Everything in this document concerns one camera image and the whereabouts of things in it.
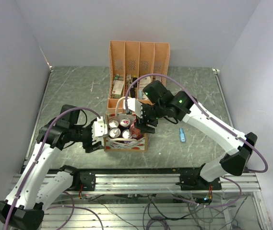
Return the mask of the red cola can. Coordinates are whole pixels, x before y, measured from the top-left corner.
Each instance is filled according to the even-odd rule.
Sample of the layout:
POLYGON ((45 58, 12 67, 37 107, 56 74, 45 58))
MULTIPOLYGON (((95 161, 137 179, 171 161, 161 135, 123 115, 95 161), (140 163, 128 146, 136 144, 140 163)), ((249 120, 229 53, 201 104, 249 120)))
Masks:
POLYGON ((135 121, 131 124, 129 128, 129 132, 131 137, 134 139, 140 139, 143 137, 143 134, 141 133, 141 131, 136 127, 135 121))

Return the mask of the Red Bull can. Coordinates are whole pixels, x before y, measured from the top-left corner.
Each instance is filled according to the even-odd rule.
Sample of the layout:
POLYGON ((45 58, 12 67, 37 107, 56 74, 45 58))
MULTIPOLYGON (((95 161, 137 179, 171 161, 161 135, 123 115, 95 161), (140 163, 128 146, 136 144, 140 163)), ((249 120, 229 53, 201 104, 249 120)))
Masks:
POLYGON ((131 125, 131 120, 127 117, 121 118, 119 124, 124 128, 129 128, 131 125))

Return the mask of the black and yellow can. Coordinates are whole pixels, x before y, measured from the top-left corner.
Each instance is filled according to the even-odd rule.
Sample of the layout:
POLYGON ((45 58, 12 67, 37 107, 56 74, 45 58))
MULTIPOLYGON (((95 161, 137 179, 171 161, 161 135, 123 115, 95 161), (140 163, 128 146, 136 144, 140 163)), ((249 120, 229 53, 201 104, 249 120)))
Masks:
POLYGON ((118 127, 113 127, 109 130, 110 138, 119 138, 121 135, 121 130, 118 127))

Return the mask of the purple Fanta can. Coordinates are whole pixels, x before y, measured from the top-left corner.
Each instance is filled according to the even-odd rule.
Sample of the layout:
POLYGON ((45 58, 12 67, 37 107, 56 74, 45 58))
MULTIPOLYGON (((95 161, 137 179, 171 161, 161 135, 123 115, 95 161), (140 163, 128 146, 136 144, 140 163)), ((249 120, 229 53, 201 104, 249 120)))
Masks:
POLYGON ((128 129, 123 130, 121 135, 124 139, 132 139, 133 138, 128 129))

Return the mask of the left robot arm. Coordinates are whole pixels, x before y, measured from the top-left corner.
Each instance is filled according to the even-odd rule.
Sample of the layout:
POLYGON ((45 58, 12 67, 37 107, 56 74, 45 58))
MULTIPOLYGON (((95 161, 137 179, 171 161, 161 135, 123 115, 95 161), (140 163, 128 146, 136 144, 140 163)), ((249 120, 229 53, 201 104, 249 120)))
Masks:
POLYGON ((80 171, 63 166, 54 179, 42 185, 53 161, 69 142, 81 142, 87 153, 103 146, 107 134, 105 119, 86 107, 64 105, 60 115, 43 126, 18 182, 0 200, 0 221, 4 229, 37 230, 45 212, 55 199, 66 190, 76 190, 81 183, 80 171))

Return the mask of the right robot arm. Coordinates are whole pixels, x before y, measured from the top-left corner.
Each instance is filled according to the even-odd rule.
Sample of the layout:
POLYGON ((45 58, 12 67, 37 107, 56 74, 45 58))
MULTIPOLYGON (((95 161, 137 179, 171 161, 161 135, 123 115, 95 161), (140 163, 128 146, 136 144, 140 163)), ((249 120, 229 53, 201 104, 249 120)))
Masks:
POLYGON ((159 81, 148 84, 143 93, 151 102, 151 105, 142 104, 142 117, 137 121, 137 128, 143 133, 154 133, 158 119, 169 117, 197 128, 224 149, 222 156, 201 166, 199 175, 194 178, 197 188, 206 189, 214 179, 227 173, 240 176, 244 172, 258 139, 256 134, 232 128, 194 97, 184 91, 173 95, 159 81))

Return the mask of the black items in organizer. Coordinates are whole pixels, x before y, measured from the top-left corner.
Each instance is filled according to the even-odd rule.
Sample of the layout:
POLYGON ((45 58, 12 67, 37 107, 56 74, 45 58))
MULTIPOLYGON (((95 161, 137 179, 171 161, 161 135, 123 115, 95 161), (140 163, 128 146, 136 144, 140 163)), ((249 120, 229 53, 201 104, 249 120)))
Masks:
MULTIPOLYGON (((137 77, 135 75, 127 74, 126 75, 126 84, 127 84, 127 89, 131 86, 134 80, 136 80, 137 77)), ((132 98, 136 97, 136 89, 137 89, 137 84, 133 85, 133 87, 129 91, 129 96, 132 98)))

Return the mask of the white oval pack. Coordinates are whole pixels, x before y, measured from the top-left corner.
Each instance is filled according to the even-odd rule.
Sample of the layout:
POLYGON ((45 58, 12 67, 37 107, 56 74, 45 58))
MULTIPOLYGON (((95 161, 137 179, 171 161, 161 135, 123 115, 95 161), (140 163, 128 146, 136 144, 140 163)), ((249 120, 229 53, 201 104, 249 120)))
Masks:
POLYGON ((146 93, 143 92, 143 89, 151 83, 151 76, 141 79, 138 83, 138 99, 139 100, 148 100, 146 93))

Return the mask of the small blue tube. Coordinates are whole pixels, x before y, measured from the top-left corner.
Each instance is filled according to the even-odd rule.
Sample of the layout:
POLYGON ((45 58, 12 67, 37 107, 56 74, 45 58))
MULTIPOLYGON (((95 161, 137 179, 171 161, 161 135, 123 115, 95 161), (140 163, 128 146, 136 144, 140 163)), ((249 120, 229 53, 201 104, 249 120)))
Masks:
POLYGON ((179 129, 179 138, 180 138, 180 142, 181 143, 185 143, 186 142, 185 133, 184 133, 183 128, 179 129))

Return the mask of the red and white box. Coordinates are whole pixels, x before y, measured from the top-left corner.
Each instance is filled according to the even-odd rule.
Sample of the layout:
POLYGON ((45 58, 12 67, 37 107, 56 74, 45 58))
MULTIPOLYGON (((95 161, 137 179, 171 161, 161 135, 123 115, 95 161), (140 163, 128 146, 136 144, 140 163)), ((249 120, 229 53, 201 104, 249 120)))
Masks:
POLYGON ((122 80, 115 80, 113 84, 113 89, 111 92, 111 96, 113 99, 119 99, 122 95, 122 91, 124 89, 124 81, 122 80))

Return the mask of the peach plastic file organizer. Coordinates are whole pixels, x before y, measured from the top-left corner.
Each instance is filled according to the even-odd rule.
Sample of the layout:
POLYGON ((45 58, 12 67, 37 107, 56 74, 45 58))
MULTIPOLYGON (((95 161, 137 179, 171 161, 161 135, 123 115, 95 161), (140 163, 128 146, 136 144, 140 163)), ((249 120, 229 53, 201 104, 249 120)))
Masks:
POLYGON ((115 77, 126 81, 146 74, 167 74, 170 60, 170 44, 161 42, 110 41, 109 69, 110 89, 107 112, 113 113, 119 98, 125 96, 129 84, 126 82, 120 96, 113 96, 115 77))

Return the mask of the aluminium table edge rail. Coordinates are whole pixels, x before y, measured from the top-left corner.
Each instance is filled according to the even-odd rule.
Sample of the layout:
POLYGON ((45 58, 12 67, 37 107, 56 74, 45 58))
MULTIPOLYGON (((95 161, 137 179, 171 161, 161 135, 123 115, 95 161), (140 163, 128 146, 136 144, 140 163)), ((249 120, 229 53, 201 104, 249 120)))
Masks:
POLYGON ((230 116, 230 112, 229 112, 229 109, 228 109, 228 106, 227 106, 227 103, 226 103, 225 95, 224 95, 224 92, 223 92, 223 89, 222 89, 222 86, 221 86, 221 83, 220 83, 220 79, 219 79, 220 70, 212 68, 212 71, 213 71, 214 77, 216 79, 216 82, 217 82, 217 85, 218 85, 218 88, 219 88, 219 91, 220 91, 221 98, 223 100, 224 106, 226 108, 226 113, 227 113, 227 117, 228 117, 228 120, 229 120, 229 124, 233 128, 234 127, 233 122, 232 122, 232 119, 231 119, 231 116, 230 116))

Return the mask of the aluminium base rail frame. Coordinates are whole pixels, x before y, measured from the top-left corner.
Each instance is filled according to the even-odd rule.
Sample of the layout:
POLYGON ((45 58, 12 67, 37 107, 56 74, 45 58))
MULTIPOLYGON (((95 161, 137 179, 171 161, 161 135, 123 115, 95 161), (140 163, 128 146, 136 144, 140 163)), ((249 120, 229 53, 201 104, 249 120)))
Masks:
POLYGON ((196 168, 35 167, 0 201, 9 230, 270 230, 253 173, 203 182, 196 168))

